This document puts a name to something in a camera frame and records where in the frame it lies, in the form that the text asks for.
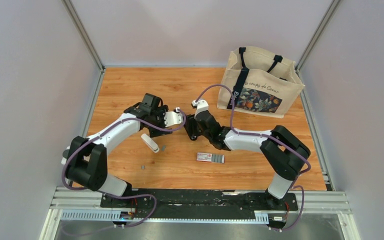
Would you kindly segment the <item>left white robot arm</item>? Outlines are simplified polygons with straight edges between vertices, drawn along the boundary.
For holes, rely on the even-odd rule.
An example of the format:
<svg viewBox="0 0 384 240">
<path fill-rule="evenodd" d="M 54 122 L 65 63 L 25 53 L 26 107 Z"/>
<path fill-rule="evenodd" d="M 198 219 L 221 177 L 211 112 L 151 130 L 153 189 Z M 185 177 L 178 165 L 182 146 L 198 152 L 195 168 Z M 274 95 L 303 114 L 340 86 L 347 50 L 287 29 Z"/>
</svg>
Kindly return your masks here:
<svg viewBox="0 0 384 240">
<path fill-rule="evenodd" d="M 89 137 L 75 137 L 63 153 L 63 185 L 71 190 L 68 181 L 77 183 L 76 190 L 91 190 L 113 196 L 120 207 L 133 201 L 132 185 L 108 171 L 108 156 L 128 137 L 147 128 L 151 137 L 170 134 L 164 117 L 169 107 L 163 100 L 147 93 L 142 101 L 128 107 L 120 117 L 103 130 Z"/>
</svg>

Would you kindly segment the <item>black stapler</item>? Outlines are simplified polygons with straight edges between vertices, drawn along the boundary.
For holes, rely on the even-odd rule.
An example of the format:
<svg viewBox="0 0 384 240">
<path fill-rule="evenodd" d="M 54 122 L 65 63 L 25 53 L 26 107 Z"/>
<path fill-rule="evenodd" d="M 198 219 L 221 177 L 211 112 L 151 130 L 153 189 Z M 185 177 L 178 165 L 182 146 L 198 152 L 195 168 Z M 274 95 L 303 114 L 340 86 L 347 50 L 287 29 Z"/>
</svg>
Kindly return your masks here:
<svg viewBox="0 0 384 240">
<path fill-rule="evenodd" d="M 196 141 L 197 138 L 200 136 L 200 131 L 198 128 L 198 124 L 195 120 L 194 114 L 188 114 L 186 116 L 186 120 L 183 127 L 191 141 Z"/>
</svg>

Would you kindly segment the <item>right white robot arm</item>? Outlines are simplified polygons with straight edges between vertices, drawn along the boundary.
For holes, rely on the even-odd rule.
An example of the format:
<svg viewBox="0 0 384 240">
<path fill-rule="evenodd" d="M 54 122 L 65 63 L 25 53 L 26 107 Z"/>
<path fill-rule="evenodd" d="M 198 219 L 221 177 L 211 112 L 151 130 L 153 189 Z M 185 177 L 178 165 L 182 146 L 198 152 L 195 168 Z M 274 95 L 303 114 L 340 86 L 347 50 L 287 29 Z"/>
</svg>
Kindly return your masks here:
<svg viewBox="0 0 384 240">
<path fill-rule="evenodd" d="M 218 150 L 262 153 L 275 172 L 265 195 L 266 205 L 273 210 L 285 203 L 285 195 L 299 175 L 311 169 L 311 151 L 282 125 L 267 131 L 245 131 L 221 126 L 205 110 L 187 115 L 184 127 L 192 141 L 203 136 Z"/>
</svg>

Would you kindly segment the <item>white stapler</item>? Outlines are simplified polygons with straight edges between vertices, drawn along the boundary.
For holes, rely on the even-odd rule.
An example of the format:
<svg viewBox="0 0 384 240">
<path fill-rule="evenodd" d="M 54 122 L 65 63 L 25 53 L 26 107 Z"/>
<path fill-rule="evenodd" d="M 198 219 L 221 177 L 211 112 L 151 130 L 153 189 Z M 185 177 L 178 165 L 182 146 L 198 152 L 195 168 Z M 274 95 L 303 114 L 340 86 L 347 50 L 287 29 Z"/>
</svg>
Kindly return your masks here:
<svg viewBox="0 0 384 240">
<path fill-rule="evenodd" d="M 143 133 L 141 136 L 142 141 L 154 152 L 158 153 L 160 151 L 159 145 L 146 133 Z"/>
</svg>

